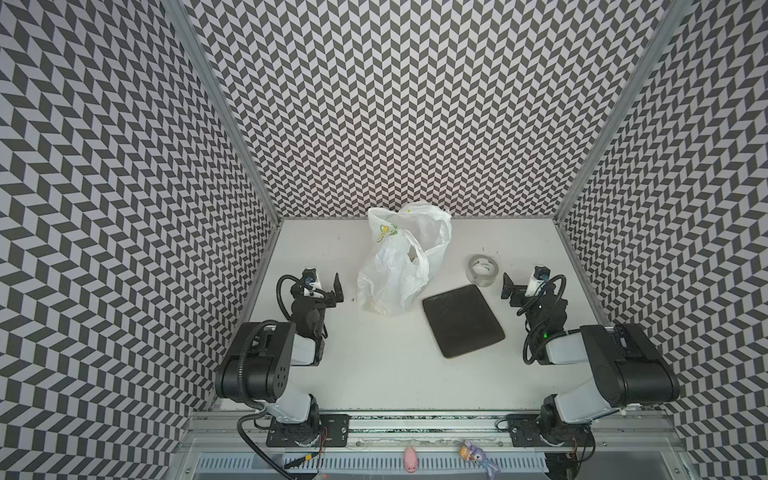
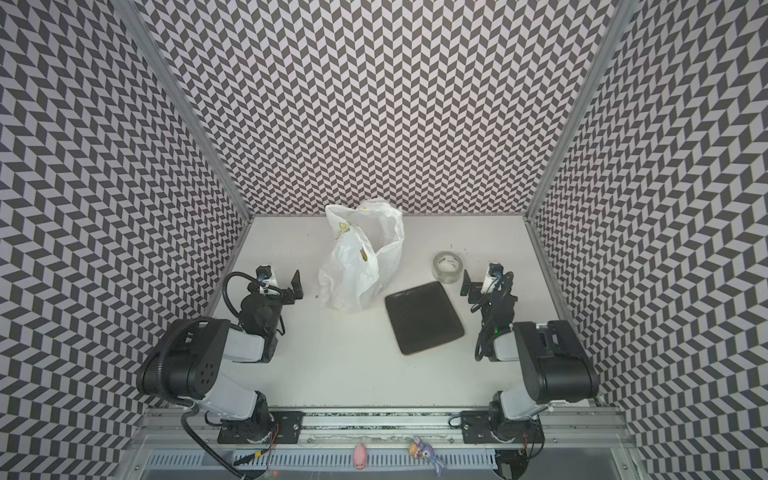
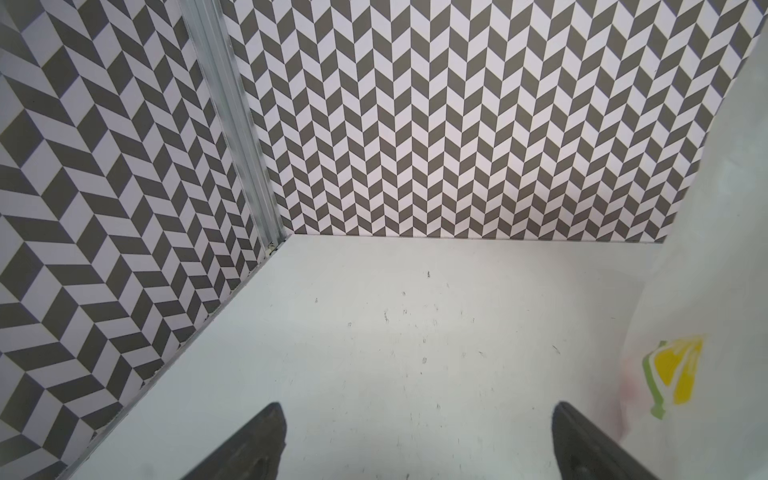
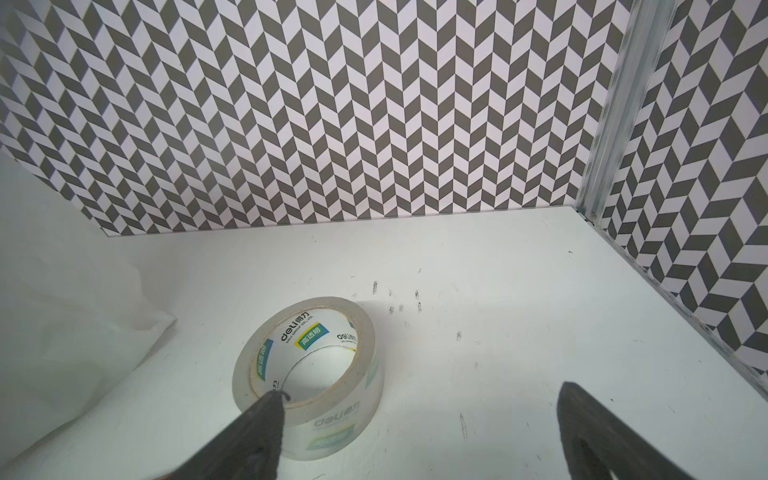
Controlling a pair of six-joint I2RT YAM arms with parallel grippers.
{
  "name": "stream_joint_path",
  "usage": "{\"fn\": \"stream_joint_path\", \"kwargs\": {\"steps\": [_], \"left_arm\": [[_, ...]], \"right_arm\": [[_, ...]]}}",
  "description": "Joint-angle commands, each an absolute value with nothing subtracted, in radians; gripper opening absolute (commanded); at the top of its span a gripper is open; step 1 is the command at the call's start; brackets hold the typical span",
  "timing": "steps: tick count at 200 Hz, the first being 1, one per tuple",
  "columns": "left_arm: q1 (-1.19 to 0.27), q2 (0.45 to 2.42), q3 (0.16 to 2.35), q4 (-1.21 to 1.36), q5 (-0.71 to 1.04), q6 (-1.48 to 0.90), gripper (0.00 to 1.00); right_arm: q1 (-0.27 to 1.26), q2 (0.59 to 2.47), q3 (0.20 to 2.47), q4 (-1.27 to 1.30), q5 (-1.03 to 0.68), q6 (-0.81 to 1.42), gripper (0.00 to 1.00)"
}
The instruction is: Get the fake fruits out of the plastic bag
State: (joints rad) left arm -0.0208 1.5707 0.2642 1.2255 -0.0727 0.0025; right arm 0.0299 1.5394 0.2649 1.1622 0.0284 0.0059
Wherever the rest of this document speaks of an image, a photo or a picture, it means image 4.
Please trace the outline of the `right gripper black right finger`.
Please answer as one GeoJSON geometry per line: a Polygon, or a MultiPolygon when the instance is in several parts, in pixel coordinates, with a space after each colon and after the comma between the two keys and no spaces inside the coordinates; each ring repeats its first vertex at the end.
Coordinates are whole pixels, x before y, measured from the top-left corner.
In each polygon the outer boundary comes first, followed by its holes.
{"type": "Polygon", "coordinates": [[[556,410],[571,478],[692,479],[580,385],[562,385],[556,410]]]}

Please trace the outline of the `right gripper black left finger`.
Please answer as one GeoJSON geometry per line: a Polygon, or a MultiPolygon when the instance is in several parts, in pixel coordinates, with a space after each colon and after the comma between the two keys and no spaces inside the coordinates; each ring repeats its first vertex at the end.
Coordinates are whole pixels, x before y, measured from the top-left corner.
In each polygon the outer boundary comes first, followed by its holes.
{"type": "Polygon", "coordinates": [[[166,479],[275,479],[282,449],[282,390],[264,394],[166,479]]]}

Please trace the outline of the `white plastic bag lemon print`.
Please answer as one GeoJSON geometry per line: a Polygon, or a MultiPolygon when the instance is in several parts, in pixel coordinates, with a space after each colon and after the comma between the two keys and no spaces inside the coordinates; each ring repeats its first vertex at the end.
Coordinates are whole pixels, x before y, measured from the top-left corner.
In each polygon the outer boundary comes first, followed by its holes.
{"type": "Polygon", "coordinates": [[[1,459],[90,410],[172,324],[69,201],[1,163],[1,459]]]}

